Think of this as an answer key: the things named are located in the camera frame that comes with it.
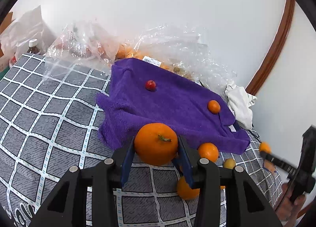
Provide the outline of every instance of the clear plastic wrap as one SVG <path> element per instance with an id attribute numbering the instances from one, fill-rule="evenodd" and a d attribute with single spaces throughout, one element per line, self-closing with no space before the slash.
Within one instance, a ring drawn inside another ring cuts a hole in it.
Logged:
<path id="1" fill-rule="evenodd" d="M 69 72 L 71 65 L 109 74 L 119 46 L 117 39 L 97 23 L 68 24 L 47 50 L 43 81 L 48 77 L 60 79 Z"/>
<path id="2" fill-rule="evenodd" d="M 119 43 L 98 24 L 70 24 L 47 51 L 43 79 L 62 79 L 71 65 L 109 74 L 116 60 L 134 57 L 200 83 L 225 98 L 226 85 L 236 73 L 212 58 L 201 36 L 194 29 L 165 25 L 143 32 L 133 42 Z"/>
<path id="3" fill-rule="evenodd" d="M 150 29 L 132 44 L 121 44 L 117 58 L 146 56 L 159 66 L 187 79 L 201 82 L 203 86 L 225 98 L 224 90 L 236 73 L 217 63 L 206 44 L 200 43 L 201 34 L 194 29 L 159 26 Z"/>

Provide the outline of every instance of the large orange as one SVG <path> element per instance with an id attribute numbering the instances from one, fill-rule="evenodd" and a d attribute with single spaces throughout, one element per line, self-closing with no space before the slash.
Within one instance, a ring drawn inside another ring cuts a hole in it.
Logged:
<path id="1" fill-rule="evenodd" d="M 146 164 L 165 165 L 176 156 L 178 137 L 163 123 L 149 123 L 141 127 L 137 133 L 134 149 Z"/>
<path id="2" fill-rule="evenodd" d="M 213 143 L 203 143 L 197 149 L 200 157 L 207 158 L 208 160 L 215 163 L 218 159 L 218 149 Z"/>
<path id="3" fill-rule="evenodd" d="M 183 200 L 193 200 L 200 194 L 200 189 L 191 189 L 182 176 L 177 183 L 177 193 Z"/>
<path id="4" fill-rule="evenodd" d="M 259 151 L 264 151 L 268 154 L 271 154 L 271 147 L 267 142 L 261 142 L 259 145 Z"/>
<path id="5" fill-rule="evenodd" d="M 216 100 L 211 100 L 207 104 L 207 108 L 213 113 L 218 114 L 221 111 L 221 106 Z"/>

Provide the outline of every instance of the small orange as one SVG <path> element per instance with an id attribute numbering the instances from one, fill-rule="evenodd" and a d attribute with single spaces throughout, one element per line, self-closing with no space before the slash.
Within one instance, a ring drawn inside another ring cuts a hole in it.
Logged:
<path id="1" fill-rule="evenodd" d="M 134 57 L 137 58 L 137 59 L 143 60 L 144 55 L 138 53 L 138 54 L 134 54 Z"/>
<path id="2" fill-rule="evenodd" d="M 200 157 L 207 158 L 213 163 L 215 163 L 218 159 L 219 152 L 217 147 L 213 143 L 203 143 L 199 146 L 197 151 L 200 154 Z"/>
<path id="3" fill-rule="evenodd" d="M 264 151 L 268 154 L 271 154 L 270 145 L 267 142 L 261 142 L 259 145 L 259 151 Z"/>
<path id="4" fill-rule="evenodd" d="M 171 72 L 171 67 L 170 67 L 170 66 L 168 66 L 168 65 L 167 65 L 167 64 L 165 64 L 165 63 L 161 63 L 160 68 L 165 69 L 165 70 L 167 70 L 167 71 L 170 71 L 170 72 Z"/>
<path id="5" fill-rule="evenodd" d="M 207 108 L 211 111 L 213 114 L 218 114 L 221 111 L 221 106 L 216 100 L 211 100 L 207 104 Z"/>
<path id="6" fill-rule="evenodd" d="M 120 46 L 118 47 L 118 52 L 115 56 L 115 58 L 119 58 L 119 59 L 123 59 L 125 58 L 125 56 L 127 55 L 126 53 L 126 44 L 120 44 Z"/>
<path id="7" fill-rule="evenodd" d="M 182 176 L 177 183 L 177 193 L 183 200 L 193 200 L 200 194 L 200 189 L 191 189 Z"/>
<path id="8" fill-rule="evenodd" d="M 132 51 L 135 51 L 131 46 L 126 46 L 126 52 L 127 54 L 132 52 Z"/>
<path id="9" fill-rule="evenodd" d="M 134 57 L 134 53 L 133 52 L 129 52 L 125 58 L 131 58 L 131 57 Z"/>

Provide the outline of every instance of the white cloth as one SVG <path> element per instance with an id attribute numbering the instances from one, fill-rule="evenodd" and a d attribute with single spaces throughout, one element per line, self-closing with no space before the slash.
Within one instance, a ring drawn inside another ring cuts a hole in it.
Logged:
<path id="1" fill-rule="evenodd" d="M 252 111 L 249 108 L 255 104 L 256 96 L 248 94 L 244 87 L 239 87 L 234 81 L 227 84 L 225 95 L 228 98 L 227 106 L 233 112 L 236 120 L 246 129 L 252 128 Z"/>

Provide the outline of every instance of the hand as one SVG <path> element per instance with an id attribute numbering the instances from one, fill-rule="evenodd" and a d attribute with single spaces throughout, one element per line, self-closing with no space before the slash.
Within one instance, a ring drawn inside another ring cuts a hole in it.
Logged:
<path id="1" fill-rule="evenodd" d="M 288 188 L 288 184 L 285 183 L 282 185 L 282 195 L 280 196 L 278 202 L 276 203 L 276 206 L 280 203 L 281 199 L 283 198 L 286 190 Z M 302 209 L 306 197 L 305 195 L 300 195 L 295 201 L 294 204 L 290 201 L 290 197 L 292 195 L 293 188 L 291 188 L 287 194 L 284 200 L 282 201 L 282 204 L 279 206 L 279 209 L 276 212 L 276 215 L 278 216 L 280 221 L 288 221 L 285 227 L 292 227 L 296 223 L 296 218 L 300 210 Z"/>

